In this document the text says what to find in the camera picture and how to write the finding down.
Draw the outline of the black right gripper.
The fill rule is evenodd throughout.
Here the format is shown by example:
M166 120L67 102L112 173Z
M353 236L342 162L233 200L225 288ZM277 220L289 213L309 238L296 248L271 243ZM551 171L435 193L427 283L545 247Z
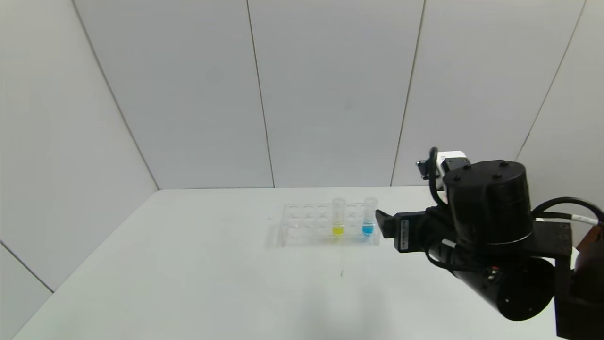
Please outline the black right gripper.
M382 236L394 238L394 247L401 254L429 250L431 242L449 235L449 216L438 207L395 217L376 209L375 218Z

